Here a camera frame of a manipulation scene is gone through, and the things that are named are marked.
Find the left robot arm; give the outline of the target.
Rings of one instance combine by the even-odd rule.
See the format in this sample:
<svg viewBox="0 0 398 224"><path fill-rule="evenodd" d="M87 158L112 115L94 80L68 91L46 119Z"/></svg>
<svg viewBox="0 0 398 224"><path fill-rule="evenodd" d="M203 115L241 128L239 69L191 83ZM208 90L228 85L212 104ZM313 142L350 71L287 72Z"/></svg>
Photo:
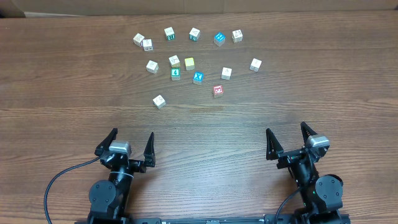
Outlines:
<svg viewBox="0 0 398 224"><path fill-rule="evenodd" d="M129 192L135 173L145 173L148 167L155 167L154 133L151 133L144 150L144 160L131 159L131 145L128 141L116 139L116 128L95 149L100 163L110 170L106 180L99 180L91 186L88 223L134 223L126 213Z"/></svg>

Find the yellow top block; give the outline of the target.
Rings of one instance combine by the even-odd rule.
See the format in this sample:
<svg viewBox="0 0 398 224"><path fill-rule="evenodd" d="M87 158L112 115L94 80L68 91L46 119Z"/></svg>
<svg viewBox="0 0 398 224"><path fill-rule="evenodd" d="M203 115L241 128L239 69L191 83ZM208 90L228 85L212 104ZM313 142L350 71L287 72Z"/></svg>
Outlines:
<svg viewBox="0 0 398 224"><path fill-rule="evenodd" d="M194 70L195 69L195 62L194 62L193 57L185 59L185 68L186 68L186 70Z"/></svg>

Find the plain wooden block front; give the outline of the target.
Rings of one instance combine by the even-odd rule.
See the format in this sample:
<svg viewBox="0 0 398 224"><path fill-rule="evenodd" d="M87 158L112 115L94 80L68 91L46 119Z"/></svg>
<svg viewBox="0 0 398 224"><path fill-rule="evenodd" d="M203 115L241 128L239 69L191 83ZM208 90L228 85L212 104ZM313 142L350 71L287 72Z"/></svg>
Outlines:
<svg viewBox="0 0 398 224"><path fill-rule="evenodd" d="M152 101L158 109L161 109L166 105L166 101L161 95L156 96Z"/></svg>

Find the plain wooden block right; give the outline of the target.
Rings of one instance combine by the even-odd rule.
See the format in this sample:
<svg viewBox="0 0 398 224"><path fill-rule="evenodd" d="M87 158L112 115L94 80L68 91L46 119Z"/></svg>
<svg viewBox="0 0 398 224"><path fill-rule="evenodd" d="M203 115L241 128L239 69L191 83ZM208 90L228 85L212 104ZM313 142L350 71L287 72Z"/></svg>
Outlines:
<svg viewBox="0 0 398 224"><path fill-rule="evenodd" d="M252 71L254 71L254 72L258 72L259 69L260 69L261 63L262 63L261 60L258 60L258 59L256 59L256 58L254 58L254 59L252 60L251 64L250 64L249 69L252 70Z"/></svg>

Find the blue X block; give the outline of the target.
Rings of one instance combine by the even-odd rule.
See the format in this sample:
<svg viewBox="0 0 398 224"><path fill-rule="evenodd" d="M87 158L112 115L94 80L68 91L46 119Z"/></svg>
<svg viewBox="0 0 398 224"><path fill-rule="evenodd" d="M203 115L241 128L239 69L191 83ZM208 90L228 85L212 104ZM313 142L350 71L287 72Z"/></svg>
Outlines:
<svg viewBox="0 0 398 224"><path fill-rule="evenodd" d="M204 74L202 72L195 72L193 75L193 83L201 85L203 83Z"/></svg>

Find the wooden block far right top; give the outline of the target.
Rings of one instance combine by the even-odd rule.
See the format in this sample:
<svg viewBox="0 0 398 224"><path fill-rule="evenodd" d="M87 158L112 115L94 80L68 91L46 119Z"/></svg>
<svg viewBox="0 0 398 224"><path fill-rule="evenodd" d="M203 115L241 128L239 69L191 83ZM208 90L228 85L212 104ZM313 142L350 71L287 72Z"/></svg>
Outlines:
<svg viewBox="0 0 398 224"><path fill-rule="evenodd" d="M241 32L241 30L234 30L232 32L232 39L234 43L240 42L243 40L243 33Z"/></svg>

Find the wooden block green H side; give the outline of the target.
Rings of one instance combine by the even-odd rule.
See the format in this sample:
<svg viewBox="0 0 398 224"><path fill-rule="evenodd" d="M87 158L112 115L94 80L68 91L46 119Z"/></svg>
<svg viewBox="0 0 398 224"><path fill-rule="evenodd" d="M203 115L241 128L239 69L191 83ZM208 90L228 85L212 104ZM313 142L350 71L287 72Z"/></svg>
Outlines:
<svg viewBox="0 0 398 224"><path fill-rule="evenodd" d="M175 39L175 32L172 27L168 27L164 29L165 36L167 40L174 40Z"/></svg>

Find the plain wooden block far-left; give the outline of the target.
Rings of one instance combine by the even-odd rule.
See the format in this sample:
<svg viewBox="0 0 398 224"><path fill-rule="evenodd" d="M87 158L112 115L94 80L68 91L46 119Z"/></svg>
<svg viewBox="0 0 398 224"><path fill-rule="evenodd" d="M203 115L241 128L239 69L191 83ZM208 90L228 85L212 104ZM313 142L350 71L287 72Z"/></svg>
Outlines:
<svg viewBox="0 0 398 224"><path fill-rule="evenodd" d="M141 35L140 33L137 33L134 38L133 38L133 42L139 46L142 47L143 46L143 41L144 41L145 37L143 35Z"/></svg>

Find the wooden letter A block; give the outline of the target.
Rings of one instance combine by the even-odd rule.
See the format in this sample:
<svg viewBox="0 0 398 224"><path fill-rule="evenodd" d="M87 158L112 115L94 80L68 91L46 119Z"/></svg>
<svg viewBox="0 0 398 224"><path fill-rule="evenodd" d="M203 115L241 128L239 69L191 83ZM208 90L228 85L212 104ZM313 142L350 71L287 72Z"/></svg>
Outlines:
<svg viewBox="0 0 398 224"><path fill-rule="evenodd" d="M222 72L221 72L221 79L230 80L231 79L231 73L232 73L232 69L231 68L223 67Z"/></svg>

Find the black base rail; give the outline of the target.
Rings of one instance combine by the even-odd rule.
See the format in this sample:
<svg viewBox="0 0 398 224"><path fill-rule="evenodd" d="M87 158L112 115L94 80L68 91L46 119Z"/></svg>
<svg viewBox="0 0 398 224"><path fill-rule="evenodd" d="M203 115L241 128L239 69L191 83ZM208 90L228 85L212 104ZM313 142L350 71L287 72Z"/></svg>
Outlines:
<svg viewBox="0 0 398 224"><path fill-rule="evenodd" d="M265 215L263 217L233 217L233 218L185 218L185 219L168 219L162 220L160 218L122 218L121 220L106 220L94 218L92 221L77 221L76 224L89 223L132 223L132 224L274 224L275 215ZM278 224L288 224L293 222L292 215L279 215L277 219ZM351 220L349 215L341 215L341 221L325 221L321 222L319 219L311 221L310 223L342 223L349 224Z"/></svg>

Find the wooden block red-edged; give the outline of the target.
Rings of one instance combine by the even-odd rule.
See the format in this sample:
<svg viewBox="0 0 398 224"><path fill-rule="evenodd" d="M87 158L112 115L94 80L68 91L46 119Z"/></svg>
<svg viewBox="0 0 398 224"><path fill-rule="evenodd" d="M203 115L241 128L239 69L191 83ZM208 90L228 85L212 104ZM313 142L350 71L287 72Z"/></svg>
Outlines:
<svg viewBox="0 0 398 224"><path fill-rule="evenodd" d="M146 51L146 52L154 50L153 43L152 43L151 39L144 39L142 41L142 47L143 47L144 51Z"/></svg>

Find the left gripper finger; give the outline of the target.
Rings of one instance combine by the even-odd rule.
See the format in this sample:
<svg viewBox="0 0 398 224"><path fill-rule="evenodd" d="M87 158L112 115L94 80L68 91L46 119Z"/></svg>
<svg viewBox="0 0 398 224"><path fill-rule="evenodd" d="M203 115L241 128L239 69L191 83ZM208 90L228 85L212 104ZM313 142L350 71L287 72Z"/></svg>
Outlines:
<svg viewBox="0 0 398 224"><path fill-rule="evenodd" d="M155 167L154 133L151 132L144 150L144 164L146 167Z"/></svg>
<svg viewBox="0 0 398 224"><path fill-rule="evenodd" d="M113 128L108 136L97 145L95 149L95 155L101 156L104 151L108 151L111 143L116 139L117 134L118 129Z"/></svg>

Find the plain wooden block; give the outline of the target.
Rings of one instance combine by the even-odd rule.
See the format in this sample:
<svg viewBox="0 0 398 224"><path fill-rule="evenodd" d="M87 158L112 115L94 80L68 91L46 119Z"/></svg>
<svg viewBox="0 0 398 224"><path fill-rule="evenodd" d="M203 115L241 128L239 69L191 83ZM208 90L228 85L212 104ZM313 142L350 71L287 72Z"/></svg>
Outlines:
<svg viewBox="0 0 398 224"><path fill-rule="evenodd" d="M148 72L156 74L159 69L159 64L155 61L150 60L146 65L146 69Z"/></svg>
<svg viewBox="0 0 398 224"><path fill-rule="evenodd" d="M260 69L261 63L262 63L261 60L258 60L258 59L256 59L256 58L254 58L254 59L252 60L251 64L250 64L249 69L252 70L252 71L254 71L254 72L258 72L259 69Z"/></svg>
<svg viewBox="0 0 398 224"><path fill-rule="evenodd" d="M133 38L133 42L139 46L142 47L143 46L143 41L144 41L145 37L143 35L141 35L140 33L137 33L134 38Z"/></svg>
<svg viewBox="0 0 398 224"><path fill-rule="evenodd" d="M152 101L158 109L161 109L166 105L166 101L161 95L156 96Z"/></svg>

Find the cardboard strip at table back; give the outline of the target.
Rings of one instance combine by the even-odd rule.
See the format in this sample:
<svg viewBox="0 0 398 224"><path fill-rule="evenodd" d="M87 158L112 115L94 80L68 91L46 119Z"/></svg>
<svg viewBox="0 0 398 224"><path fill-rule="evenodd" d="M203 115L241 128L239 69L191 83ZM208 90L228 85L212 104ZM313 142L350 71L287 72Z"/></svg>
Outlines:
<svg viewBox="0 0 398 224"><path fill-rule="evenodd" d="M397 9L397 0L1 0L4 17L394 9Z"/></svg>

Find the wooden block teal side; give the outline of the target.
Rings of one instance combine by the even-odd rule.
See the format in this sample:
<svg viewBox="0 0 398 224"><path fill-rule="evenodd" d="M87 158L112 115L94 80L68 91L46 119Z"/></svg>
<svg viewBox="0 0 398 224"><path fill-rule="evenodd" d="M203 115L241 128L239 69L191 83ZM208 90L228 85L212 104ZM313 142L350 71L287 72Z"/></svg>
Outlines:
<svg viewBox="0 0 398 224"><path fill-rule="evenodd" d="M200 37L200 30L193 27L189 32L189 39L197 42L199 37Z"/></svg>

